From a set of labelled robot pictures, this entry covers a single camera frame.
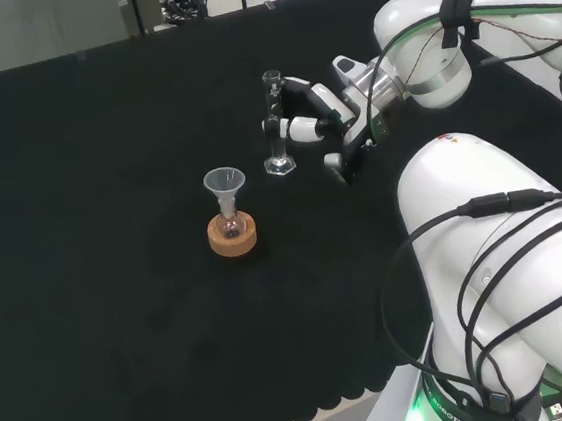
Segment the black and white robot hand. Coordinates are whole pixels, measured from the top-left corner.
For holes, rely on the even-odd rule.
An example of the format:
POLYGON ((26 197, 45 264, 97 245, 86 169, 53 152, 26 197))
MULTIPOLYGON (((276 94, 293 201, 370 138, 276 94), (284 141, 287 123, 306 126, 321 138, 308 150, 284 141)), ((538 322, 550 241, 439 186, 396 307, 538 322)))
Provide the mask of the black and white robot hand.
POLYGON ((328 135, 341 139, 342 149, 324 156, 323 165, 341 184, 352 184, 368 152, 386 134, 381 112, 357 87, 348 86, 337 97, 325 85, 276 75, 263 78, 267 117, 262 130, 270 144, 271 157, 264 162, 266 172, 284 176, 296 167, 286 144, 321 142, 328 135), (309 102, 314 117, 284 116, 283 98, 297 95, 309 102))

